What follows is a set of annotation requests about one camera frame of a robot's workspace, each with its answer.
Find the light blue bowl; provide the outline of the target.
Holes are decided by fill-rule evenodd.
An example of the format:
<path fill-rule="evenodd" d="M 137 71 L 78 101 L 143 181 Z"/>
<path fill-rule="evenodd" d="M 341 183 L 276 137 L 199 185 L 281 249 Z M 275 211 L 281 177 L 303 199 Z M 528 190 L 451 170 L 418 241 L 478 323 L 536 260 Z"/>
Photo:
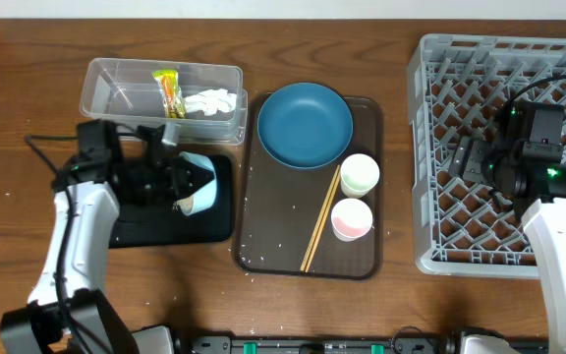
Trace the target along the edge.
<path fill-rule="evenodd" d="M 210 171 L 213 171 L 214 180 L 188 198 L 182 200 L 178 200 L 176 198 L 173 204 L 173 209 L 179 209 L 183 215 L 190 216 L 211 208 L 214 205 L 218 191 L 216 180 L 217 175 L 212 160 L 208 156 L 187 151 L 180 152 L 174 159 L 186 159 L 200 167 L 205 167 Z"/>

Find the white tissue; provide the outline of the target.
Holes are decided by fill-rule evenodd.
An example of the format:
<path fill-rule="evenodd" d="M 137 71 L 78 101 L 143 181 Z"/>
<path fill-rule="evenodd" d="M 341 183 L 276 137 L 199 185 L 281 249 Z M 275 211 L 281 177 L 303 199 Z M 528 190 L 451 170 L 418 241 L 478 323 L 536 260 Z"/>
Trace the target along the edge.
<path fill-rule="evenodd" d="M 205 116 L 231 113 L 236 109 L 237 95 L 227 89 L 208 89 L 184 99 L 187 113 L 202 112 Z"/>

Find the green orange snack wrapper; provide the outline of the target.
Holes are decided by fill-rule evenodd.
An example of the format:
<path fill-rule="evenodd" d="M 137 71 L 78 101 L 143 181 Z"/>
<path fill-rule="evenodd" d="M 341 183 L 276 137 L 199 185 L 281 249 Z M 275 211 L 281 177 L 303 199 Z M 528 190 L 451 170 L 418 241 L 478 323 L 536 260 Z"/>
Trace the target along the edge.
<path fill-rule="evenodd" d="M 153 72 L 152 76 L 162 95 L 165 116 L 168 119 L 184 119 L 186 108 L 179 86 L 179 72 L 175 69 L 163 69 Z"/>

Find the white cup green inside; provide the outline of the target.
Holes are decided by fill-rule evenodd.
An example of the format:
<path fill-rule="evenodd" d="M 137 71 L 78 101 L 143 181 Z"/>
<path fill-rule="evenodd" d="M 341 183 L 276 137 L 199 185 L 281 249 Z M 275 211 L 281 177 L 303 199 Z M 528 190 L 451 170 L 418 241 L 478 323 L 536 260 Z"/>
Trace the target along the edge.
<path fill-rule="evenodd" d="M 378 183 L 380 169 L 369 155 L 355 153 L 348 156 L 340 168 L 340 185 L 348 198 L 361 198 Z"/>

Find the white cup pink inside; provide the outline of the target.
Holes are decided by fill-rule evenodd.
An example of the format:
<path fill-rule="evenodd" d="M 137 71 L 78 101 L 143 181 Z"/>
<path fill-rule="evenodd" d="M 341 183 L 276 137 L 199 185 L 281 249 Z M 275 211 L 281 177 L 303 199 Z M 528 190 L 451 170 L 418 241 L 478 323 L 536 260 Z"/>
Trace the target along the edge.
<path fill-rule="evenodd" d="M 370 207 L 359 199 L 339 201 L 333 207 L 330 219 L 334 235 L 344 242 L 364 237 L 373 225 Z"/>

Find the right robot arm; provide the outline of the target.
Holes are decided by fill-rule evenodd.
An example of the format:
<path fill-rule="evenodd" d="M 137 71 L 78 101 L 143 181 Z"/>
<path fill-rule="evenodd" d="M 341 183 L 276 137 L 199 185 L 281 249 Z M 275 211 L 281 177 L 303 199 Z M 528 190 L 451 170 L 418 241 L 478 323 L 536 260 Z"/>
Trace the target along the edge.
<path fill-rule="evenodd" d="M 563 120 L 561 105 L 506 103 L 494 118 L 493 140 L 462 138 L 449 167 L 450 175 L 485 185 L 511 201 L 535 254 L 551 353 L 566 353 Z"/>

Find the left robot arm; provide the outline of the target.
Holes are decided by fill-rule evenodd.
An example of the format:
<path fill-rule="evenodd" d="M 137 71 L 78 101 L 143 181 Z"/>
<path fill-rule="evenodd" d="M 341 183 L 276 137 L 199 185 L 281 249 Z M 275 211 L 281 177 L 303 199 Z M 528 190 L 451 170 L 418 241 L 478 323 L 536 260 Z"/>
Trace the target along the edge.
<path fill-rule="evenodd" d="M 172 353 L 170 329 L 131 332 L 103 287 L 110 238 L 120 202 L 169 204 L 185 216 L 212 207 L 217 173 L 212 160 L 182 151 L 168 156 L 178 127 L 127 128 L 144 144 L 141 159 L 126 160 L 119 123 L 94 120 L 77 127 L 78 152 L 52 169 L 56 220 L 39 280 L 27 304 L 2 316 L 0 339 L 9 353 L 49 353 L 69 333 L 69 353 Z"/>

